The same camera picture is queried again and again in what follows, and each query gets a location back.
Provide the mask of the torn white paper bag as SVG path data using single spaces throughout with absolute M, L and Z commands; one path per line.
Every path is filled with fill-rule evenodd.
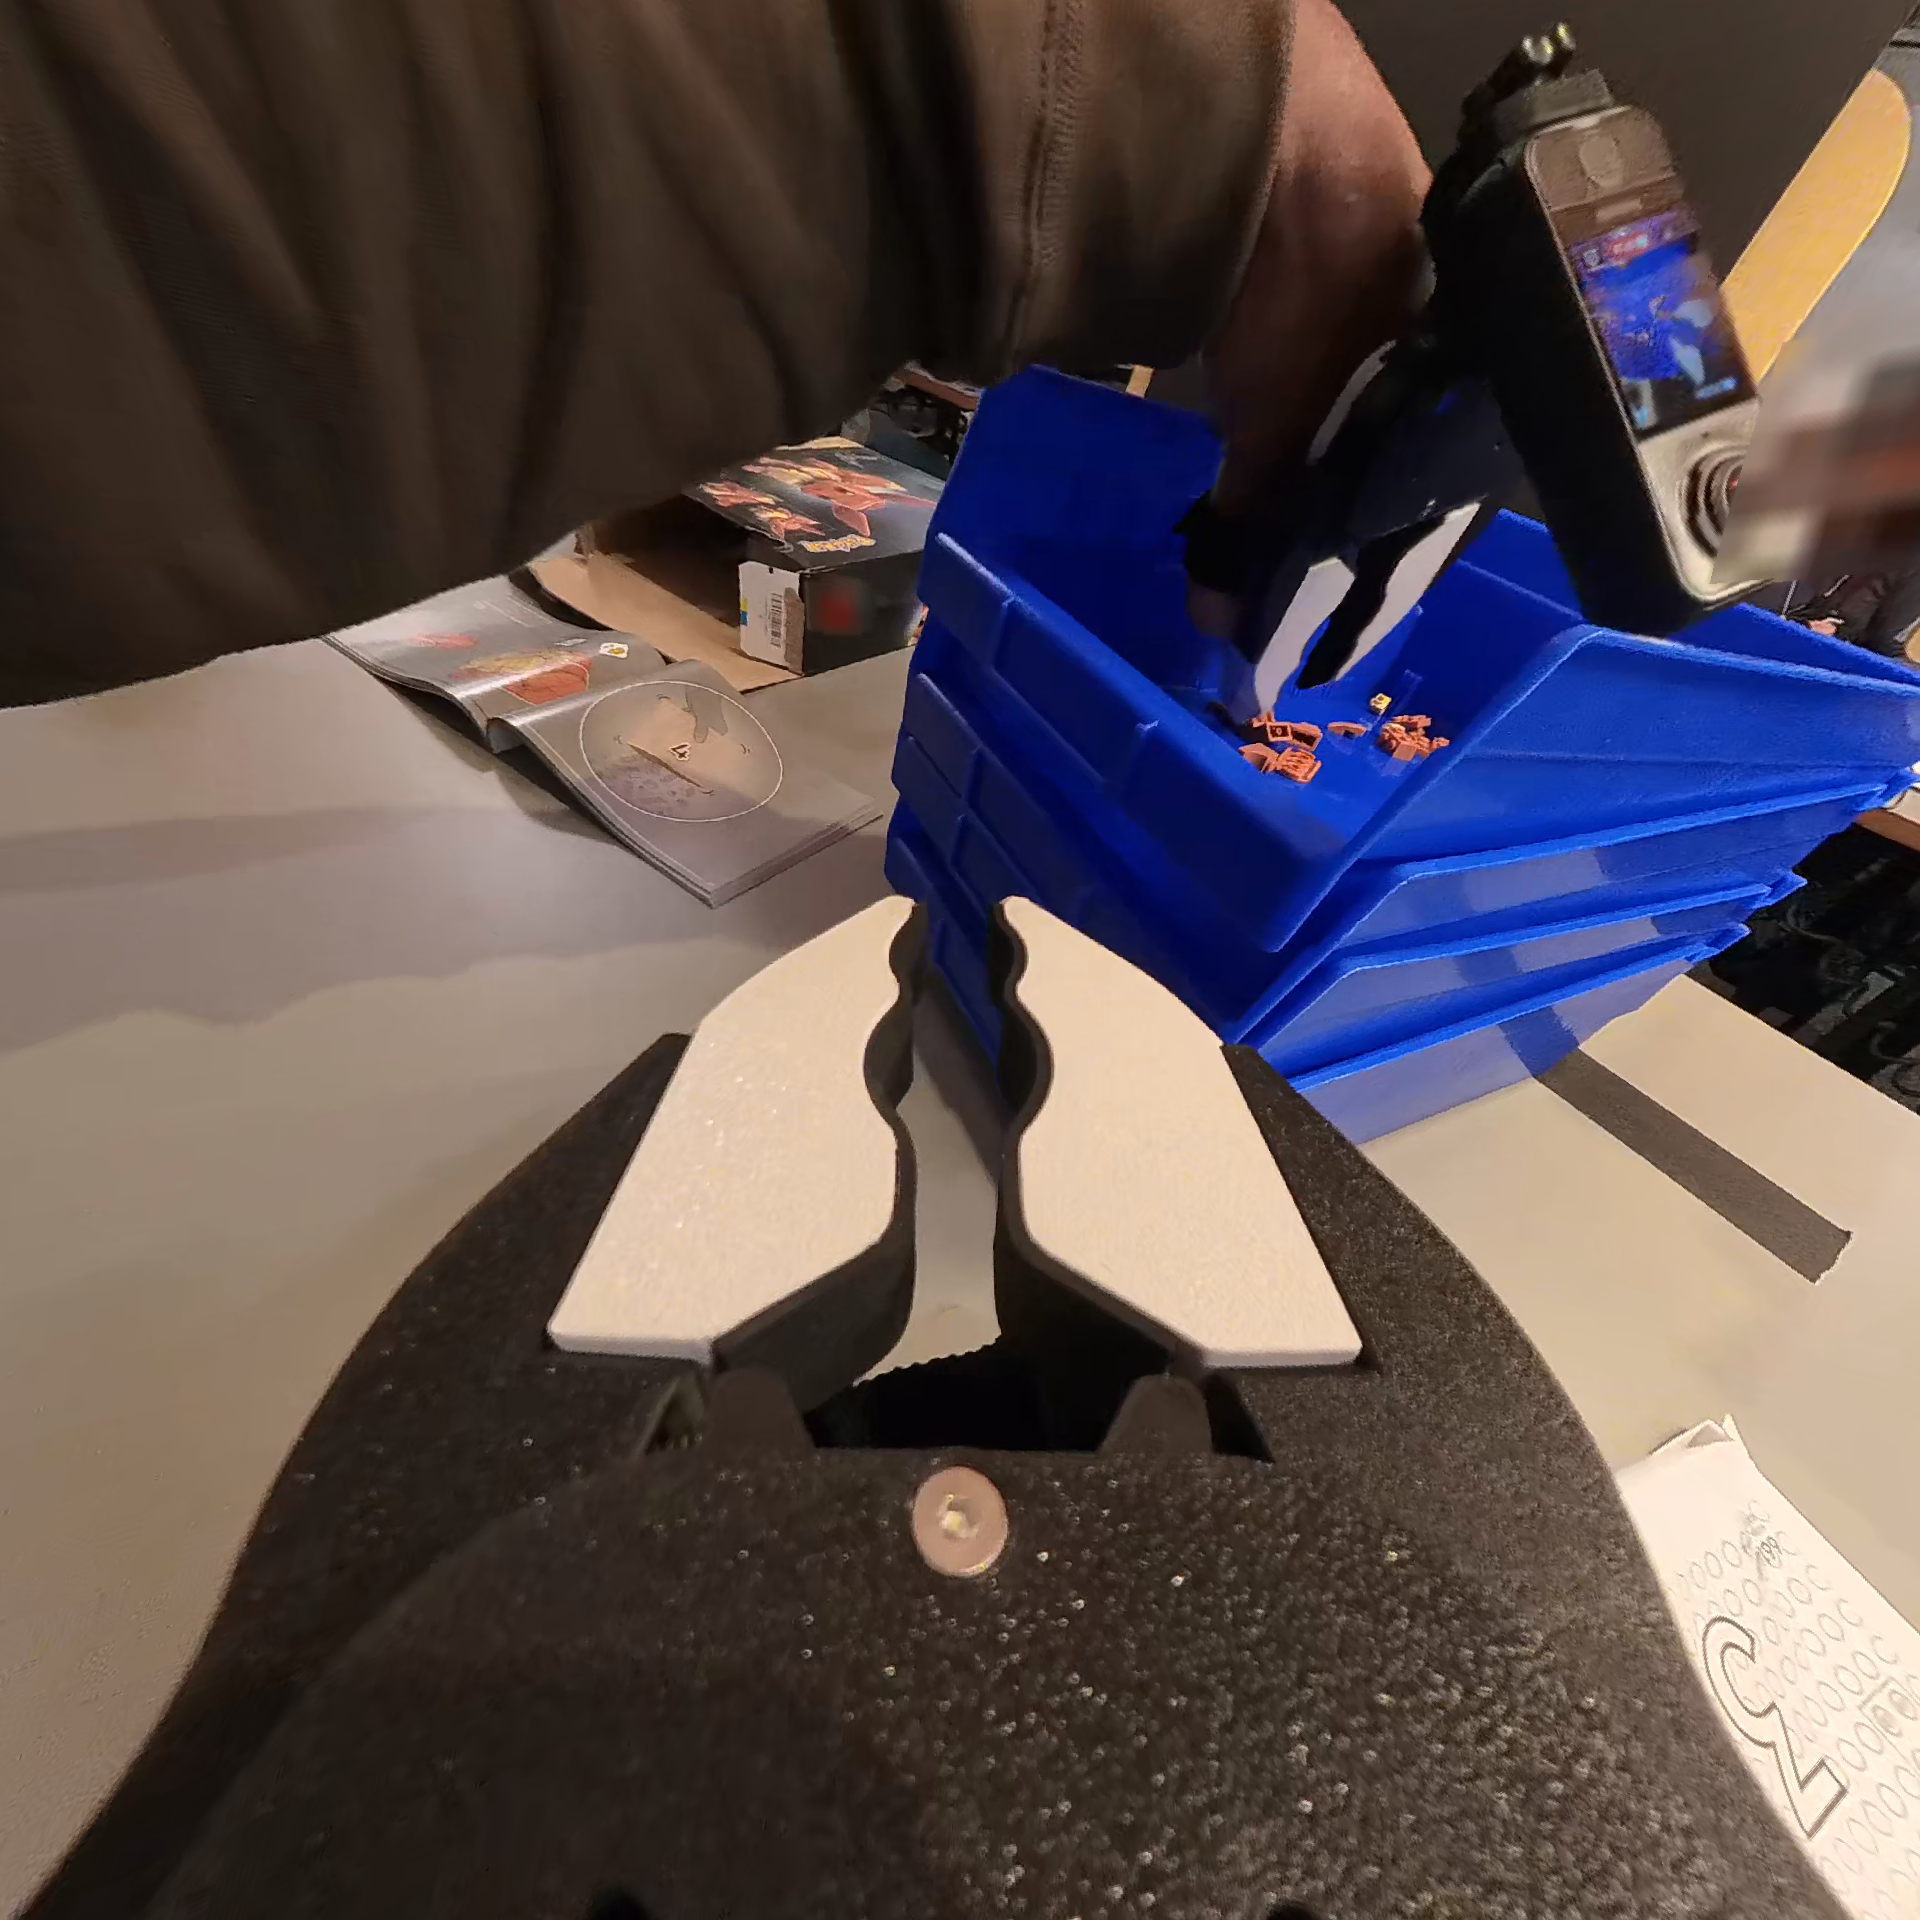
M 1919 1635 L 1730 1420 L 1617 1477 L 1721 1727 L 1850 1916 L 1919 1916 Z

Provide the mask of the grey instruction booklet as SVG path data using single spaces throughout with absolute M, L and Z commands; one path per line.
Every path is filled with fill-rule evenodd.
M 324 635 L 338 654 L 402 690 L 444 701 L 492 755 L 527 751 L 616 842 L 706 906 L 762 882 L 876 825 L 883 804 L 787 748 L 711 665 L 670 662 L 626 631 L 593 628 L 518 587 L 511 577 L 468 583 L 412 609 Z M 766 726 L 785 762 L 770 807 L 720 825 L 623 823 L 588 797 L 579 719 L 614 689 L 690 667 L 724 682 Z

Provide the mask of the person's left hand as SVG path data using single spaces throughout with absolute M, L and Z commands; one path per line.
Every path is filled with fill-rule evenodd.
M 1206 348 L 1224 514 L 1250 517 L 1292 483 L 1360 363 L 1402 329 L 1425 271 L 1430 186 L 1422 147 L 1345 13 L 1297 5 L 1263 221 Z

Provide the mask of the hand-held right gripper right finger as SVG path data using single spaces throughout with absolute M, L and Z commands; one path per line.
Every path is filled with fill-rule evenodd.
M 999 1276 L 1110 1314 L 1192 1377 L 1345 1366 L 1360 1333 L 1228 1050 L 1041 902 L 996 906 L 1016 1106 Z

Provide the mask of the colourful printed toy box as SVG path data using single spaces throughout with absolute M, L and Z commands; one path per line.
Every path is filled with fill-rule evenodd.
M 834 436 L 588 524 L 543 591 L 735 689 L 818 678 L 922 635 L 922 553 L 978 388 L 910 365 Z

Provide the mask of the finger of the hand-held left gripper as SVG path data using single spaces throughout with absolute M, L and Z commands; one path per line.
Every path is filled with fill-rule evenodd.
M 1489 495 L 1448 510 L 1394 517 L 1353 510 L 1340 557 L 1351 583 L 1335 609 L 1335 682 L 1358 682 L 1392 634 L 1419 610 L 1426 591 L 1483 524 Z
M 1334 682 L 1353 659 L 1362 613 L 1348 557 L 1335 553 L 1308 565 L 1250 667 L 1250 709 L 1274 711 L 1283 694 Z

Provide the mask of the grey desk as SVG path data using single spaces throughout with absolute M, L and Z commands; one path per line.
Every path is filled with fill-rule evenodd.
M 12 1916 L 394 1290 L 662 1033 L 868 906 L 883 825 L 706 908 L 323 642 L 8 711 L 3 774 Z M 1366 1154 L 1612 1466 L 1732 1417 L 1915 1620 L 1915 1115 L 1687 979 L 1592 1059 L 1844 1233 L 1825 1277 L 1545 1083 Z

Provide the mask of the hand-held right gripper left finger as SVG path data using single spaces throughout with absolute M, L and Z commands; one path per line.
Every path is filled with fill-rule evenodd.
M 924 913 L 888 895 L 718 1001 L 547 1333 L 566 1353 L 874 1366 L 910 1314 Z

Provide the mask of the person's left forearm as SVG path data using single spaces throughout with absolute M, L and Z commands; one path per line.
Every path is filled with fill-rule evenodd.
M 1295 5 L 6 5 L 3 690 L 304 639 L 824 435 L 1170 365 Z

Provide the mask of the scattered small orange bricks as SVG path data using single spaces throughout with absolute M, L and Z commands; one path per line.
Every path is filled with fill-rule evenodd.
M 1257 774 L 1287 783 L 1313 783 L 1342 757 L 1371 755 L 1391 765 L 1425 765 L 1452 750 L 1426 711 L 1399 705 L 1382 690 L 1358 716 L 1327 722 L 1284 718 L 1263 709 L 1224 722 L 1238 757 Z

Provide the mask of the black board with wooden edge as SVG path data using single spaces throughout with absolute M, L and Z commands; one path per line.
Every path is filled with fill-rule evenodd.
M 1914 110 L 1898 81 L 1875 69 L 1721 282 L 1759 381 L 1881 220 L 1911 148 Z

